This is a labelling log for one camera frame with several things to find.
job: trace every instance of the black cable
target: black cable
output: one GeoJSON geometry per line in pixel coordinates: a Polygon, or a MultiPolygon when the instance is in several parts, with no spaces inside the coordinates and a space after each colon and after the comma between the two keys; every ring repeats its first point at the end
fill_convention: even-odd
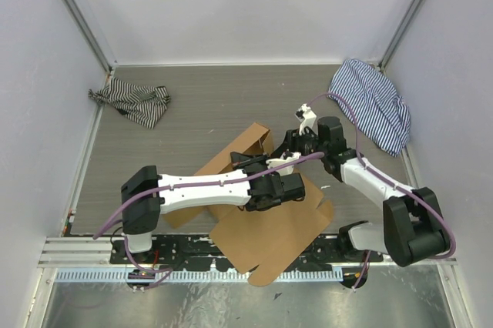
{"type": "Polygon", "coordinates": [[[122,230],[122,229],[123,229],[123,227],[119,226],[118,228],[113,230],[113,233],[111,233],[111,236],[109,237],[109,242],[111,243],[111,246],[115,247],[115,243],[113,243],[113,237],[115,236],[116,232],[118,232],[119,230],[122,230]]]}

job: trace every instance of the aluminum frame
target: aluminum frame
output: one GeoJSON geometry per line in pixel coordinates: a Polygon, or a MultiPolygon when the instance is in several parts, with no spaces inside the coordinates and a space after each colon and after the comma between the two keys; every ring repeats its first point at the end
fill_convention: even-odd
{"type": "Polygon", "coordinates": [[[95,37],[94,33],[89,27],[86,18],[82,14],[80,7],[77,5],[75,0],[63,0],[63,2],[65,3],[65,6],[69,10],[72,17],[74,18],[75,23],[79,27],[83,37],[88,42],[89,47],[94,52],[94,55],[98,59],[102,68],[105,69],[107,72],[109,72],[112,68],[111,66],[112,63],[106,58],[104,52],[102,51],[101,46],[98,43],[97,38],[95,37]]]}
{"type": "MultiPolygon", "coordinates": [[[[328,239],[335,239],[337,235],[330,234],[325,236],[328,239]]],[[[113,240],[122,240],[121,236],[113,237],[113,240]]],[[[116,267],[109,263],[112,245],[108,237],[93,240],[92,237],[54,237],[46,239],[45,247],[39,259],[39,268],[98,268],[116,267]]],[[[359,267],[361,263],[330,263],[332,266],[342,266],[345,268],[359,267]]],[[[371,263],[374,267],[395,266],[392,259],[384,255],[384,261],[371,263]]],[[[444,260],[422,260],[413,265],[447,265],[456,266],[455,258],[444,260]]]]}
{"type": "MultiPolygon", "coordinates": [[[[411,157],[409,156],[407,148],[404,148],[401,153],[401,157],[404,161],[404,168],[406,170],[408,182],[414,188],[421,187],[412,166],[411,157]]],[[[452,314],[452,319],[454,320],[456,327],[473,328],[471,314],[468,311],[467,305],[464,301],[464,296],[459,288],[460,280],[455,272],[459,265],[457,263],[447,263],[447,261],[448,259],[436,260],[436,265],[440,276],[441,285],[444,288],[448,306],[452,314]]]]}
{"type": "Polygon", "coordinates": [[[55,280],[57,269],[40,269],[39,272],[38,287],[25,320],[25,328],[39,328],[42,326],[49,299],[52,295],[53,281],[55,280]]]}
{"type": "Polygon", "coordinates": [[[388,63],[390,62],[390,60],[394,56],[394,53],[397,51],[397,48],[402,42],[402,39],[406,34],[406,31],[409,29],[409,25],[416,17],[416,14],[418,13],[423,3],[424,0],[411,1],[409,7],[407,8],[406,14],[402,18],[401,23],[397,27],[397,30],[395,31],[394,36],[392,37],[391,43],[389,44],[387,50],[384,53],[384,57],[382,58],[382,61],[378,65],[380,69],[385,70],[385,68],[387,67],[388,63]]]}

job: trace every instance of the wire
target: wire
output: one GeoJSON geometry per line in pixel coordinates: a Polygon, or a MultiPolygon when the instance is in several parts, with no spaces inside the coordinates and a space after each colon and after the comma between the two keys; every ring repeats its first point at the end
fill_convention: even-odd
{"type": "Polygon", "coordinates": [[[123,229],[123,227],[119,226],[113,231],[113,233],[111,233],[111,236],[109,237],[109,242],[111,243],[111,246],[115,247],[115,243],[113,243],[113,237],[115,236],[116,232],[118,232],[121,229],[123,229]]]}
{"type": "Polygon", "coordinates": [[[166,273],[161,279],[155,281],[154,283],[149,284],[148,286],[143,287],[144,290],[150,290],[152,288],[157,287],[163,280],[165,280],[166,278],[168,278],[171,275],[171,272],[173,271],[173,269],[171,269],[171,268],[154,270],[154,269],[147,269],[147,268],[144,268],[143,266],[140,266],[135,261],[135,259],[132,256],[132,253],[130,252],[129,239],[127,236],[123,236],[123,244],[125,245],[126,257],[130,260],[130,262],[132,263],[132,265],[134,265],[135,268],[137,268],[141,272],[145,272],[145,273],[149,273],[149,274],[166,273]]]}
{"type": "Polygon", "coordinates": [[[156,257],[154,257],[154,263],[153,263],[153,269],[154,269],[154,266],[156,266],[157,264],[157,260],[159,260],[159,250],[157,249],[154,254],[156,255],[156,257]]]}
{"type": "Polygon", "coordinates": [[[356,282],[354,282],[354,285],[351,287],[353,291],[356,291],[356,288],[360,285],[361,279],[363,278],[364,274],[368,271],[369,269],[369,261],[370,261],[370,254],[371,251],[367,251],[367,257],[365,257],[364,262],[363,262],[363,268],[361,268],[360,276],[356,279],[356,282]]]}
{"type": "Polygon", "coordinates": [[[366,170],[368,170],[368,172],[370,172],[371,174],[373,174],[374,176],[376,176],[377,178],[379,178],[379,180],[381,180],[382,182],[384,182],[384,183],[388,184],[389,186],[395,188],[397,191],[399,191],[399,192],[401,192],[401,193],[403,193],[403,194],[411,197],[414,201],[416,201],[421,206],[423,206],[440,223],[440,225],[445,230],[445,232],[447,232],[448,238],[450,239],[450,249],[446,253],[442,253],[441,255],[432,256],[430,259],[447,259],[448,257],[453,256],[454,253],[455,253],[455,250],[457,248],[457,243],[455,241],[455,236],[454,236],[454,233],[452,232],[452,229],[445,222],[444,218],[441,217],[440,214],[438,214],[423,199],[420,199],[415,194],[413,194],[413,192],[410,192],[407,189],[402,188],[397,183],[394,183],[391,180],[389,180],[388,178],[386,178],[385,176],[382,176],[377,170],[375,170],[371,166],[367,165],[367,163],[363,160],[363,158],[361,157],[361,154],[360,154],[360,147],[359,147],[359,140],[358,140],[358,133],[359,133],[360,130],[357,127],[356,114],[354,114],[354,110],[349,106],[349,103],[347,103],[347,101],[344,98],[342,98],[340,95],[337,95],[336,93],[325,92],[324,94],[318,95],[317,97],[315,97],[314,99],[312,99],[311,101],[309,101],[307,103],[307,106],[311,106],[315,101],[317,101],[318,99],[320,99],[322,97],[326,97],[326,96],[330,96],[333,99],[339,100],[339,101],[341,101],[346,106],[347,111],[349,112],[349,115],[350,115],[351,119],[353,120],[354,129],[355,129],[355,132],[356,132],[356,143],[355,143],[355,149],[354,150],[356,151],[356,156],[357,156],[358,161],[360,162],[360,164],[366,170]]]}
{"type": "Polygon", "coordinates": [[[112,226],[115,226],[116,224],[120,224],[120,223],[123,223],[123,220],[122,219],[116,219],[109,224],[109,228],[111,228],[112,226]]]}
{"type": "MultiPolygon", "coordinates": [[[[258,172],[257,174],[253,174],[251,176],[247,176],[245,178],[239,178],[239,179],[230,179],[230,180],[225,180],[224,182],[221,181],[213,181],[213,182],[198,182],[198,183],[180,183],[176,184],[173,188],[190,188],[190,187],[207,187],[207,186],[221,186],[221,185],[227,185],[227,184],[236,184],[236,183],[241,183],[241,182],[246,182],[249,180],[253,180],[256,178],[260,178],[261,176],[266,176],[268,174],[271,174],[272,172],[276,172],[277,170],[281,170],[283,168],[287,168],[288,166],[293,166],[302,162],[305,162],[307,160],[315,160],[315,159],[321,159],[324,157],[324,154],[322,152],[314,152],[311,153],[310,155],[307,156],[301,156],[299,159],[296,159],[291,162],[286,162],[285,164],[276,166],[275,168],[271,168],[268,170],[264,170],[263,172],[258,172]]],[[[116,224],[116,217],[122,213],[123,210],[125,210],[127,207],[132,205],[135,201],[138,199],[141,199],[142,197],[151,195],[156,192],[162,192],[171,189],[171,186],[163,186],[163,187],[156,187],[152,189],[147,189],[146,191],[143,191],[141,193],[137,193],[130,199],[127,199],[109,218],[106,220],[106,222],[102,225],[102,227],[92,236],[93,239],[98,239],[104,232],[106,232],[109,228],[114,226],[116,224]]]]}

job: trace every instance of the gray floor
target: gray floor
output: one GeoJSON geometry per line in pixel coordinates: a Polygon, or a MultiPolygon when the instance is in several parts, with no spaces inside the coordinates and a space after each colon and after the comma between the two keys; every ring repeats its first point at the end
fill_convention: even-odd
{"type": "MultiPolygon", "coordinates": [[[[161,173],[191,176],[253,122],[269,126],[275,143],[294,129],[294,112],[304,102],[327,90],[338,65],[183,66],[118,68],[125,82],[166,85],[172,96],[169,109],[154,130],[122,117],[106,107],[82,186],[72,233],[94,233],[120,204],[120,186],[137,170],[157,165],[161,173]]],[[[318,116],[339,116],[348,144],[354,146],[354,127],[335,102],[321,99],[318,116]]],[[[401,158],[392,158],[366,137],[361,150],[378,168],[405,182],[401,158]]],[[[356,189],[329,176],[319,162],[300,166],[335,207],[334,233],[342,225],[366,219],[381,221],[377,207],[356,189]]],[[[203,213],[178,229],[209,232],[215,219],[203,213]]],[[[157,232],[171,229],[161,221],[157,232]]]]}

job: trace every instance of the cardboard box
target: cardboard box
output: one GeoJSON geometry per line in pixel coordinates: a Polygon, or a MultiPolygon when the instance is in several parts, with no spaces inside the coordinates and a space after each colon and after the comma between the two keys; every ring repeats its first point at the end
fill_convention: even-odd
{"type": "MultiPolygon", "coordinates": [[[[210,160],[197,176],[230,172],[230,153],[247,155],[271,153],[272,133],[259,123],[252,124],[223,151],[210,160]]],[[[236,206],[214,205],[177,210],[164,219],[177,228],[207,208],[218,220],[211,240],[240,273],[256,268],[248,282],[254,286],[272,283],[329,225],[334,217],[330,201],[320,204],[324,194],[306,176],[305,200],[285,202],[262,212],[239,211],[236,206]]]]}

